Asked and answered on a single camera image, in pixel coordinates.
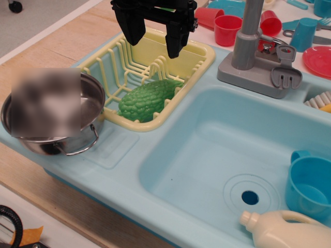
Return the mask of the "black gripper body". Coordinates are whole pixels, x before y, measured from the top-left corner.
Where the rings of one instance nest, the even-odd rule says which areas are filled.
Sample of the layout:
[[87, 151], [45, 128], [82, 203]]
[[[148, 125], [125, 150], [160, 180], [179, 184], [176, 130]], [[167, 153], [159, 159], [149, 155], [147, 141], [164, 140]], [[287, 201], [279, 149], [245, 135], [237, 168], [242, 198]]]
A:
[[113, 10], [135, 10], [144, 21], [163, 25], [170, 22], [182, 23], [190, 32], [195, 31], [198, 26], [194, 16], [196, 1], [111, 1], [111, 5]]

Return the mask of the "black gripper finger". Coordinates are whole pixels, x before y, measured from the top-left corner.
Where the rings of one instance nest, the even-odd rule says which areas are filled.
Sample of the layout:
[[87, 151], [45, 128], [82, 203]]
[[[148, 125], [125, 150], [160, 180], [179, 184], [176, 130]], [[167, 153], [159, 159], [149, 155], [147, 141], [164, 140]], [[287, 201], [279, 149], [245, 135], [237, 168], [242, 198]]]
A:
[[171, 59], [177, 58], [182, 48], [187, 45], [189, 29], [182, 23], [170, 22], [166, 25], [167, 34], [165, 36], [168, 56]]
[[131, 45], [137, 45], [145, 35], [144, 18], [139, 16], [135, 10], [116, 9], [117, 22]]

